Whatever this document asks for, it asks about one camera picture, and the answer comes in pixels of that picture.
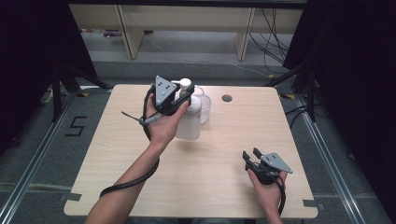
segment person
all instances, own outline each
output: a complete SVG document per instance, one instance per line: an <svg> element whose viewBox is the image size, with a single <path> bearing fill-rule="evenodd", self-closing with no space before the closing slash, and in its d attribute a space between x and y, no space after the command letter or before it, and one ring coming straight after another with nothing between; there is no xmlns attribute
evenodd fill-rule
<svg viewBox="0 0 396 224"><path fill-rule="evenodd" d="M152 99L153 94L148 97L147 116L157 112L152 104ZM188 102L184 102L174 115L162 116L160 119L148 125L150 133L148 147L116 181L115 185L135 180L151 170L168 144L175 138L178 122L186 112L188 106ZM282 223L279 213L277 212L280 202L278 186L276 184L264 186L251 170L247 170L247 173L268 222L271 224ZM281 172L280 176L285 181L287 173ZM115 190L103 195L92 207L85 223L125 223L144 185L145 182L127 189Z"/></svg>

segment handheld controller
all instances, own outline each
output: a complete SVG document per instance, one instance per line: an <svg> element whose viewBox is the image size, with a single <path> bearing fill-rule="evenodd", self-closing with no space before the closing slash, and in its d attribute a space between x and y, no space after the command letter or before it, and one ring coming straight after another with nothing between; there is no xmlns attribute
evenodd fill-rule
<svg viewBox="0 0 396 224"><path fill-rule="evenodd" d="M292 170L289 166L276 153L262 155L262 153L254 147L253 154L257 159L260 159L260 163L251 161L246 151L243 151L242 158L246 162L245 170L250 169L253 171L263 185L274 183L279 177L280 171L286 171L292 174Z"/></svg>
<svg viewBox="0 0 396 224"><path fill-rule="evenodd" d="M173 115L178 108L188 101L191 104L191 96L194 93L195 85L192 83L183 91L183 94L175 99L176 92L180 90L180 85L177 82L170 82L162 77L155 77L155 84L152 87L154 94L154 107L163 115Z"/></svg>

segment wrist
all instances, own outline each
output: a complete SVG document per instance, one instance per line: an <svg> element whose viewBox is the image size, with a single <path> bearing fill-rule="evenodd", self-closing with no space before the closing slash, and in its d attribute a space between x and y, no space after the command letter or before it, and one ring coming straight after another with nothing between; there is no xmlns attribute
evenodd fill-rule
<svg viewBox="0 0 396 224"><path fill-rule="evenodd" d="M152 151L158 154L158 156L160 156L163 153L163 151L166 149L166 146L167 146L166 144L161 142L150 142L148 144L147 150Z"/></svg>
<svg viewBox="0 0 396 224"><path fill-rule="evenodd" d="M280 215L277 212L277 210L274 210L274 211L264 210L264 213L265 213L265 217L266 217L268 223L270 223L270 224L281 224L281 223L283 223L283 221L280 218Z"/></svg>

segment cable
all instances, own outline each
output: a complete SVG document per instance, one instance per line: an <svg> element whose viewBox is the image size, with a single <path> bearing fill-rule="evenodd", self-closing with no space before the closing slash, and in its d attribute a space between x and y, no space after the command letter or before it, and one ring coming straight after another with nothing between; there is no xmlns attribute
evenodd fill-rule
<svg viewBox="0 0 396 224"><path fill-rule="evenodd" d="M108 194L108 193L110 193L112 191L120 190L120 189L127 189L127 188L136 186L136 185L146 181L152 175L154 175L154 173L157 171L159 163L160 163L160 159L158 159L157 162L155 162L154 166L151 168L150 171L148 171L148 173L146 173L145 175L137 178L136 180L129 181L129 182L126 182L126 183L123 183L123 184L113 185L111 187L108 187L108 188L102 190L102 192L100 193L100 197L102 197L105 194Z"/></svg>
<svg viewBox="0 0 396 224"><path fill-rule="evenodd" d="M292 109L292 110L286 112L285 115L288 115L289 113L294 112L294 111L296 111L296 110L298 110L298 109L301 109L301 108L306 108L306 105L302 105L302 106L296 107L296 108L294 108L294 109Z"/></svg>
<svg viewBox="0 0 396 224"><path fill-rule="evenodd" d="M271 25L270 22L268 21L267 16L265 15L265 12L264 12L263 9L262 9L262 15L264 16L265 21L266 21L268 27L270 28L270 35L269 35L268 39L266 39L265 37L263 37L263 36L261 35L262 38L267 42L267 44L266 44L266 46L265 46L265 49L267 49L267 47L268 47L269 44L274 45L274 44L272 44L271 41L270 41L270 40L271 40L271 36L274 36L274 39L276 40L276 43L277 43L277 45L274 45L274 46L276 46L276 47L278 48L279 54L280 54L280 56L281 56L281 58L282 58L282 63L284 63L284 60L285 60L285 58L286 58L286 53L284 52L284 50L289 50L289 48L288 48L285 44L283 44L283 43L279 40L279 38L277 37L277 32L276 32L276 9L273 8L273 21L272 21L272 25Z"/></svg>
<svg viewBox="0 0 396 224"><path fill-rule="evenodd" d="M158 45L156 45L156 44L154 43L154 41L152 41L148 36L146 36L146 35L143 35L143 36L144 36L149 42L151 42L151 44L152 44L155 48L159 49L160 52L164 52L163 49L160 48ZM261 75L261 76L263 76L263 77L269 77L269 76L267 76L267 75L265 75L265 74L263 74L263 73L261 73L261 72L259 72L259 71L247 69L247 68L244 68L244 67L235 65L235 64L230 64L230 63L213 63L213 62L208 62L208 61L196 62L196 61L190 61L190 60L185 60L185 59L176 59L176 58L172 58L172 57L168 57L168 56L165 56L165 57L166 57L166 58L169 58L169 59L171 59L171 60L177 61L177 62L184 62L184 63L203 63L203 64L230 65L230 66L233 66L233 67L236 67L236 68L238 68L238 69L242 69L242 70L245 70L245 71L248 71L248 72L257 73L257 74L259 74L259 75Z"/></svg>
<svg viewBox="0 0 396 224"><path fill-rule="evenodd" d="M279 213L279 215L282 215L283 212L283 208L285 206L285 202L286 202L286 190L285 190L285 182L283 180L283 178L278 175L277 178L280 179L280 181L282 182L282 184L279 184L279 182L277 182L277 179L274 178L273 175L271 175L271 171L268 170L265 166L262 166L262 168L266 171L267 174L269 174L268 176L274 181L274 183L276 183L277 187L279 188L280 191L280 203L279 203L279 207L277 209L277 212Z"/></svg>
<svg viewBox="0 0 396 224"><path fill-rule="evenodd" d="M270 41L269 41L267 38L265 38L262 34L260 34L260 36L262 37L262 39L264 39L266 42L269 42L269 44L272 45L272 46L274 46L274 47L281 48L281 49L283 49L283 50L289 50L289 48L287 48L287 47L281 47L281 46L279 46L279 45L276 45L276 44L270 42Z"/></svg>
<svg viewBox="0 0 396 224"><path fill-rule="evenodd" d="M294 118L291 120L290 128L293 126L293 123L294 123L294 121L297 119L297 117L298 117L299 115L303 114L303 113L306 112L306 111L307 111L307 109L302 110L302 111L298 112L297 115L294 116Z"/></svg>
<svg viewBox="0 0 396 224"><path fill-rule="evenodd" d="M266 60L265 60L266 54L270 55L273 59L275 59L275 60L278 61L279 63L283 63L283 61L282 61L281 59L279 59L278 57L276 57L274 53L268 51L268 49L266 49L266 48L264 48L262 45L260 45L260 44L253 38L253 36L252 36L251 34L249 34L249 35L250 35L250 38L253 40L253 43L254 43L262 52L264 52L264 66L265 66L270 72L272 72L272 73L285 74L285 73L281 73L281 72L274 71L274 70L272 70L272 69L270 69L270 68L268 67L267 62L266 62Z"/></svg>

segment person's right hand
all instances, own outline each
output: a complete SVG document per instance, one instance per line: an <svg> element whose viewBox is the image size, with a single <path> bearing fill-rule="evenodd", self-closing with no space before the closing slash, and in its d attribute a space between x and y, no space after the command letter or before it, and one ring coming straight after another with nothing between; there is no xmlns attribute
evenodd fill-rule
<svg viewBox="0 0 396 224"><path fill-rule="evenodd" d="M148 97L148 108L147 117L157 113L157 110L152 104L154 94ZM184 113L189 107L189 102L184 102L172 116L162 116L160 119L150 123L148 130L150 133L150 143L156 145L161 149L165 149L166 146L174 139L177 131L177 125Z"/></svg>
<svg viewBox="0 0 396 224"><path fill-rule="evenodd" d="M259 204L262 207L262 211L264 212L268 222L271 224L283 223L277 211L281 196L277 184L273 183L271 185L263 185L253 173L253 171L248 169L247 173L256 191ZM288 173L284 171L281 171L279 174L279 176L283 179L283 184L285 184L287 175ZM282 185L282 181L280 179L278 179L277 182Z"/></svg>

